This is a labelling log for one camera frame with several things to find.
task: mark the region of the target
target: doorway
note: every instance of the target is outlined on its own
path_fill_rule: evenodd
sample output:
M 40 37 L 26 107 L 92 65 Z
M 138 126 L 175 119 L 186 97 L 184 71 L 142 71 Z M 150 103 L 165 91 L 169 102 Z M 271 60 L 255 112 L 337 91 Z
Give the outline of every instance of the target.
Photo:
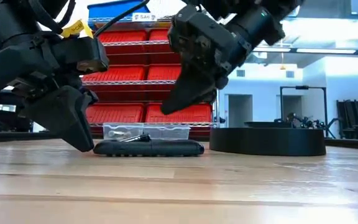
M 281 118 L 281 104 L 280 95 L 277 96 L 278 100 L 278 118 Z M 302 117 L 302 96 L 283 96 L 283 110 L 284 118 L 290 113 L 295 113 L 298 117 Z
M 229 95 L 229 128 L 243 128 L 252 120 L 252 95 Z

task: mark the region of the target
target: cable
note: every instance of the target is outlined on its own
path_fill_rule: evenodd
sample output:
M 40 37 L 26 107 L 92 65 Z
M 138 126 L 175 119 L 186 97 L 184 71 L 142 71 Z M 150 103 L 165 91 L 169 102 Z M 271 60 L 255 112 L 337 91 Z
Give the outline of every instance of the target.
M 150 0 L 143 0 L 140 4 L 136 5 L 135 7 L 127 10 L 126 12 L 121 13 L 120 15 L 116 16 L 114 19 L 110 20 L 108 23 L 100 27 L 95 33 L 94 36 L 98 37 L 100 34 L 102 34 L 104 31 L 106 31 L 108 28 L 110 28 L 113 24 L 120 21 L 124 17 L 128 16 L 129 14 L 133 13 L 134 11 L 140 9 L 141 7 L 144 7 L 149 3 Z
M 45 10 L 45 8 L 39 2 L 39 0 L 29 0 L 29 4 L 37 20 L 42 25 L 48 27 L 56 34 L 61 34 L 63 32 L 62 27 L 68 23 L 68 21 L 70 20 L 73 14 L 74 7 L 75 7 L 75 0 L 70 0 L 70 2 L 68 3 L 67 11 L 60 22 L 56 22 L 51 17 L 51 15 Z

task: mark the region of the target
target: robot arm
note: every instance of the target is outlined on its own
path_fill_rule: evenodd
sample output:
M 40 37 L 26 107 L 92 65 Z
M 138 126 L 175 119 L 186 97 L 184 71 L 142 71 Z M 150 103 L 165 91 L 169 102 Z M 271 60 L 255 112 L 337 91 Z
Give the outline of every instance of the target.
M 68 10 L 55 22 L 64 5 Z M 21 98 L 21 115 L 39 123 L 81 151 L 93 140 L 85 109 L 97 101 L 82 87 L 80 75 L 108 69 L 97 38 L 62 38 L 74 0 L 0 0 L 0 90 L 13 86 Z M 42 31 L 38 22 L 51 31 Z
M 261 41 L 284 38 L 280 24 L 304 0 L 202 1 L 187 3 L 172 19 L 171 48 L 181 54 L 182 73 L 162 112 L 170 114 L 201 101 L 213 101 L 227 76 L 241 66 Z M 212 16 L 201 12 L 203 6 Z M 226 25 L 215 20 L 237 14 Z
M 68 12 L 55 22 L 53 18 L 68 1 Z M 227 85 L 227 76 L 261 41 L 272 45 L 284 37 L 280 20 L 303 0 L 185 2 L 187 6 L 173 17 L 168 35 L 171 48 L 181 54 L 182 73 L 163 103 L 165 114 L 214 101 L 216 90 Z M 13 86 L 12 93 L 24 102 L 22 116 L 80 151 L 89 151 L 94 145 L 85 109 L 98 99 L 83 88 L 80 75 L 106 71 L 109 62 L 97 37 L 59 35 L 74 5 L 75 0 L 0 0 L 0 89 Z M 196 8 L 200 5 L 213 19 Z M 136 9 L 117 16 L 95 36 Z M 228 24 L 216 22 L 230 13 L 237 16 Z M 38 22 L 51 31 L 42 31 Z

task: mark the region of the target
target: black round tray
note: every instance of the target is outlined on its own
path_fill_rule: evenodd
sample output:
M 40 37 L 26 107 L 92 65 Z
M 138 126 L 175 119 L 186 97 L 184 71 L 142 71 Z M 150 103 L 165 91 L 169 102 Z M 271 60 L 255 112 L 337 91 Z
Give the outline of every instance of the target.
M 213 128 L 209 148 L 259 156 L 323 156 L 323 130 L 295 128 Z

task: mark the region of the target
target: wood grain surface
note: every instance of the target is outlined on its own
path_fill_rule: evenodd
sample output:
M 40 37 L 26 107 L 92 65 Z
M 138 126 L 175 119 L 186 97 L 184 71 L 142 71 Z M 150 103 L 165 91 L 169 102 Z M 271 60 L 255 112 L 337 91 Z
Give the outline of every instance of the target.
M 323 157 L 101 157 L 0 143 L 0 223 L 358 224 L 358 150 Z

